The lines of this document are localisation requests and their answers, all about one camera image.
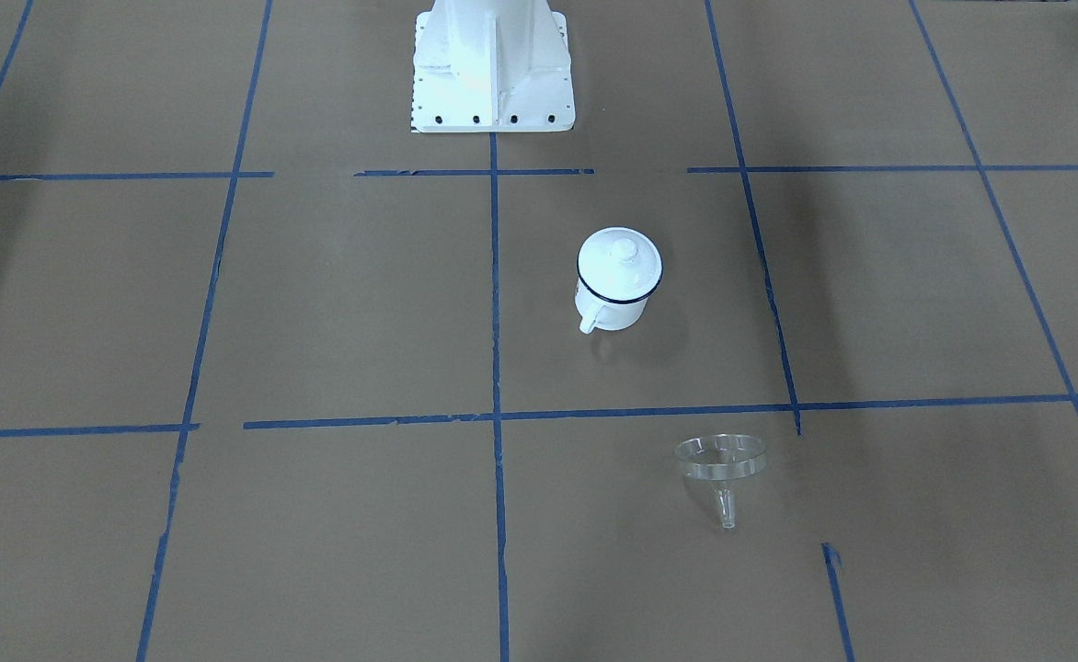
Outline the white pedestal column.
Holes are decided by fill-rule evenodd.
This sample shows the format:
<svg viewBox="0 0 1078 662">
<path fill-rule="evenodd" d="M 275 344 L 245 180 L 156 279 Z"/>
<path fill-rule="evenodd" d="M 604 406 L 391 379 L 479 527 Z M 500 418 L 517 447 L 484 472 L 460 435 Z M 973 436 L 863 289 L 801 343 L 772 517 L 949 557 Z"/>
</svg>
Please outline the white pedestal column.
<svg viewBox="0 0 1078 662">
<path fill-rule="evenodd" d="M 412 132 L 573 129 L 568 20 L 547 1 L 436 1 L 413 35 Z"/>
</svg>

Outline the white enamel mug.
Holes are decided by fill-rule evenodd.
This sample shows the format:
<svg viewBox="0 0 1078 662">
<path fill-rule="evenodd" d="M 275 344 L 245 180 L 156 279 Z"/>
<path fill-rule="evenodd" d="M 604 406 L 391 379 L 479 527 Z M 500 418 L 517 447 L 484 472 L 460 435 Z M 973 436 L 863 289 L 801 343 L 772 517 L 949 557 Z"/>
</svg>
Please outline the white enamel mug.
<svg viewBox="0 0 1078 662">
<path fill-rule="evenodd" d="M 657 292 L 657 288 L 641 293 L 633 301 L 612 301 L 598 296 L 597 292 L 584 280 L 578 280 L 573 292 L 573 305 L 579 314 L 579 331 L 581 334 L 592 334 L 595 330 L 620 331 L 635 325 L 640 319 L 648 299 Z"/>
</svg>

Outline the clear glass funnel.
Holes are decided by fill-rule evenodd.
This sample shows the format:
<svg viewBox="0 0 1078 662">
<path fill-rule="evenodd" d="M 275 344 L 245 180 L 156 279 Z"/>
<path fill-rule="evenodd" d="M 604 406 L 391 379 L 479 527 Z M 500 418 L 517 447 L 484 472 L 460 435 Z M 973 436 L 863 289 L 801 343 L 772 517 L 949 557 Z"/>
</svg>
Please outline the clear glass funnel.
<svg viewBox="0 0 1078 662">
<path fill-rule="evenodd" d="M 713 433 L 679 441 L 673 458 L 687 483 L 706 487 L 706 504 L 719 527 L 736 530 L 734 483 L 765 470 L 768 451 L 766 441 L 754 435 Z"/>
</svg>

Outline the white mug lid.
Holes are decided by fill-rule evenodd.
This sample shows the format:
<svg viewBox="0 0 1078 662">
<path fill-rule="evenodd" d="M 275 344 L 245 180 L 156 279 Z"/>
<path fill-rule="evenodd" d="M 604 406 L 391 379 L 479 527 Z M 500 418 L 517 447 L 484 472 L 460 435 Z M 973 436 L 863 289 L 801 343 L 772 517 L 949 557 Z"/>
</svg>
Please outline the white mug lid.
<svg viewBox="0 0 1078 662">
<path fill-rule="evenodd" d="M 607 227 L 581 244 L 576 267 L 579 281 L 602 301 L 633 304 L 657 290 L 662 260 L 657 245 L 639 231 Z"/>
</svg>

